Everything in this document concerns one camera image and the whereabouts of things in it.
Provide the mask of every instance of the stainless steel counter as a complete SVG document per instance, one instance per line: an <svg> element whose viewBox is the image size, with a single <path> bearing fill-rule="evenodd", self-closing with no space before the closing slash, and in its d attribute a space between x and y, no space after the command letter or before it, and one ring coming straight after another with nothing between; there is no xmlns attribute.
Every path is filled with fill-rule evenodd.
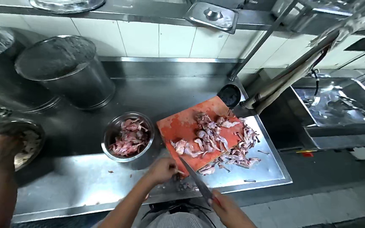
<svg viewBox="0 0 365 228"><path fill-rule="evenodd" d="M138 111L156 122L171 114L205 101L226 84L226 76L151 76L113 79L117 90L109 105L95 111L79 111L67 102L42 114L23 117L41 123L47 140L41 154L16 173L18 202L13 222L40 220L113 209L130 191L147 167L159 156L168 154L159 132L149 151L130 163L117 163L102 152L106 124L125 111ZM241 83L233 84L244 91ZM248 110L234 110L249 116ZM261 142L251 149L251 157L261 162L251 169L229 166L231 173L217 170L204 181L221 192L244 191L292 183L276 149L258 116L247 120L260 133ZM270 153L259 153L257 150ZM244 182L256 180L255 183ZM200 196L189 177L155 187L145 204Z"/></svg>

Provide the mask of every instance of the cutting board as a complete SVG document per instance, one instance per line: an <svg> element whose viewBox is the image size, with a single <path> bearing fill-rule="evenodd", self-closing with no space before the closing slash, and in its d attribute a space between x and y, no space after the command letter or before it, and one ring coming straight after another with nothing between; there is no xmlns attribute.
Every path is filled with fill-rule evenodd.
<svg viewBox="0 0 365 228"><path fill-rule="evenodd" d="M218 96L158 121L157 126L159 127L165 146L171 156L175 159L178 169L184 172L186 176L188 176L189 173L178 158L179 154L171 145L170 140L178 142L180 139L184 139L194 146L194 151L199 151L200 147L198 143L194 142L194 140L198 138L196 135L196 132L198 131L198 123L195 116L199 112L208 114L213 121L216 121L217 118L221 116L225 118L227 117L229 122L240 122L238 118L232 117L232 112ZM234 147L240 141L240 138L235 134L236 132L240 132L240 134L243 135L242 123L230 128L221 127L220 135L226 138L229 148ZM205 154L203 158L202 155L199 155L198 157L191 157L183 154L181 156L192 169L198 171L200 168L215 160L215 158L218 158L220 155L220 151L214 150L213 153Z"/></svg>

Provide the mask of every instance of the finger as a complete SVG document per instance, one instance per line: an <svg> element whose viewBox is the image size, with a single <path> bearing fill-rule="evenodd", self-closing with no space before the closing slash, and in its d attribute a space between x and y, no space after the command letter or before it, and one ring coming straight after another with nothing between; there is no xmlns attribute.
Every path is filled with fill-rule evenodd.
<svg viewBox="0 0 365 228"><path fill-rule="evenodd" d="M212 195L214 198L217 199L221 208L223 208L224 210L226 208L228 208L228 206L230 204L230 199L227 196L222 195L219 191L217 191L215 189L212 190Z"/></svg>
<svg viewBox="0 0 365 228"><path fill-rule="evenodd" d="M214 200L212 200L212 204L211 207L213 208L213 210L216 212L216 214L219 217L223 217L226 214L225 209L223 209L222 207L220 207L217 203L215 203Z"/></svg>

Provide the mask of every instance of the metal pan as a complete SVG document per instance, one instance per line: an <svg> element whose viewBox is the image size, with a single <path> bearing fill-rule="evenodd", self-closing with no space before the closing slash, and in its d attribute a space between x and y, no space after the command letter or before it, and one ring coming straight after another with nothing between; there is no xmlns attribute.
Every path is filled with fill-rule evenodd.
<svg viewBox="0 0 365 228"><path fill-rule="evenodd" d="M36 156L38 156L46 140L45 131L39 124L34 123L27 119L11 119L0 122L0 134L12 135L17 132L23 132L26 130L33 130L36 134L39 135L41 141L38 145L38 148L35 150L34 154L22 165L16 167L15 171L18 171L23 167L27 166L29 163L33 161L34 158L36 158Z"/></svg>

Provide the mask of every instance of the kitchen knife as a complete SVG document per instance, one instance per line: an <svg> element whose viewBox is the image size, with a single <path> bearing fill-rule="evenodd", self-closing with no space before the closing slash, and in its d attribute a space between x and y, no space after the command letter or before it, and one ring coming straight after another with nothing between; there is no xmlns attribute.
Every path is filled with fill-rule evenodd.
<svg viewBox="0 0 365 228"><path fill-rule="evenodd" d="M214 201L216 204L221 206L219 200L216 197L213 197L212 192L209 190L206 184L198 177L196 172L189 166L189 164L182 157L180 157L180 160L184 164L185 168L188 170L190 176L194 179L195 184L200 190L202 196L205 198L206 203L210 206L210 203Z"/></svg>

